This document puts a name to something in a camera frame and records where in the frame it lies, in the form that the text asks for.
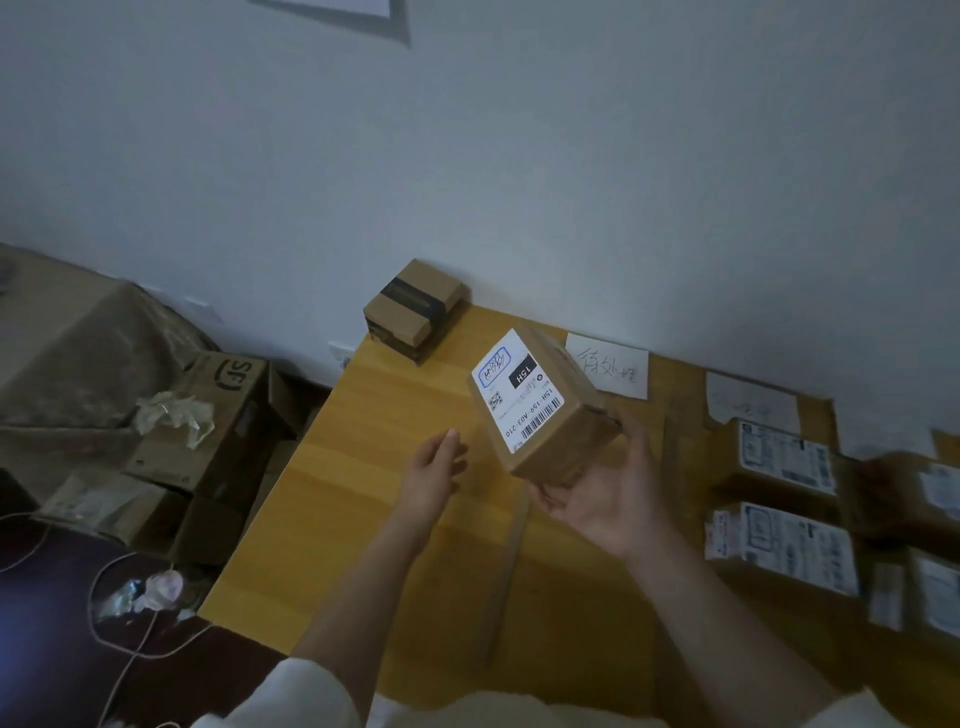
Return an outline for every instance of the cable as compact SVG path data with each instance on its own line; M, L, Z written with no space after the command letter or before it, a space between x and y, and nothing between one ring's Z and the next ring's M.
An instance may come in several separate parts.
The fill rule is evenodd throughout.
M198 631L196 634L191 635L190 638L181 644L176 649L172 649L169 652L163 652L158 655L147 655L143 653L143 647L147 643L147 640L150 638L150 634L154 631L154 625L156 624L156 619L160 616L160 612L154 612L153 618L150 620L150 625L147 627L147 631L143 633L143 639L140 640L140 644L136 646L136 649L129 649L128 647L123 646L122 644L112 643L109 640L105 640L100 635L97 634L97 630L93 624L93 596L97 589L97 584L100 582L100 577L104 575L104 571L109 569L114 564L117 564L124 559L129 559L131 556L135 556L135 553L125 553L123 556L118 556L115 559L108 561L104 564L97 575L93 577L93 582L90 584L90 591L86 596L86 626L90 630L90 636L93 637L94 642L101 644L104 647L109 647L115 649L118 652L122 652L125 655L130 655L130 659L124 665L124 668L120 671L119 677L115 683L113 683L113 688L110 690L110 695L107 698L107 703L104 705L104 710L100 713L100 719L97 721L96 728L100 728L104 724L104 720L107 719L107 715L110 710L110 705L113 703L113 698L116 697L117 691L120 689L120 684L123 682L123 679L127 677L127 673L130 671L133 661L137 658L141 660L162 660L163 658L170 657L171 655L176 655L188 644L192 643L202 634L207 632L213 625L208 624L206 627ZM165 728L165 726L174 726L175 728L180 728L180 725L172 720L168 720L165 723L160 723L156 728Z
M11 519L11 518L13 518L14 516L32 516L32 515L34 514L34 512L35 512L35 511L22 511L22 512L20 512L20 513L8 513L8 514L6 514L6 515L4 515L4 516L0 516L0 521L5 521L6 519ZM4 571L9 571L9 570L11 570L11 569L16 569L16 568L17 568L18 566L20 566L23 562L25 562L27 559L29 559L31 556L33 556L35 553L37 553L37 552L39 551L40 547L43 546L44 542L47 540L47 536L50 535L50 524L49 524L49 523L45 523L44 526L45 526L45 527L44 527L44 529L43 529L43 535L40 536L40 540L36 542L36 546L34 546L33 548L31 548L26 554L24 554L23 556L21 556L19 559L17 559L16 561L14 561L14 562L13 562L12 564L10 564L9 566L6 566L6 567L4 567L3 569L0 569L0 573L3 573Z

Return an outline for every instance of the wall outlet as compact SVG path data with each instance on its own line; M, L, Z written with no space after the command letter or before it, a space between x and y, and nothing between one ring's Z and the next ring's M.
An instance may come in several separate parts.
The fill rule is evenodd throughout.
M330 347L330 354L337 360L337 364L340 365L341 370L347 368L347 364L350 363L350 360L352 360L357 353L357 350L353 347L345 347L343 344L337 344L332 341L327 345Z

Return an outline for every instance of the white wall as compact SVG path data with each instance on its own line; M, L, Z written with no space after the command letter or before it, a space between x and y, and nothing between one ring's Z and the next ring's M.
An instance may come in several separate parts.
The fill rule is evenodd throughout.
M330 382L411 256L482 304L960 425L960 4L0 7L0 237Z

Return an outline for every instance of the left hand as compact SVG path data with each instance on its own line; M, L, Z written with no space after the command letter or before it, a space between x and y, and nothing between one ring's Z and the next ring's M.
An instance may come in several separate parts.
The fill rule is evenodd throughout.
M424 545L446 502L456 491L452 477L467 469L467 461L459 459L467 449L455 429L434 435L417 448L400 482L400 496L392 520L411 529Z

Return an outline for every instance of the wooden table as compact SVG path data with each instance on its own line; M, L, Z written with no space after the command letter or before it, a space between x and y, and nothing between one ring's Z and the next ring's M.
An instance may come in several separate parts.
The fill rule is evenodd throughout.
M657 708L675 726L703 724L692 683L669 646L656 644L653 612L627 573L541 513L534 513L527 526L492 661L480 668L471 658L518 482L500 468L466 381L516 321L472 307L419 368L368 337L201 615L289 652L337 578L386 519L414 447L454 426L471 446L470 468L414 566L378 690L422 708L476 690L526 692L548 702L628 715L650 715ZM559 341L565 338L563 330L542 328ZM699 544L704 505L698 484L704 479L708 435L705 388L702 368L651 355L650 399L614 398L650 426L657 455L669 414L678 518ZM828 402L808 397L799 402L804 435L834 443ZM615 461L623 450L620 438L604 458ZM753 606L835 682L852 686L857 675L867 675L881 698L915 725L941 718L956 724L960 676L943 661L923 650L902 652L907 655L902 665L878 660L877 641L836 630L828 617Z

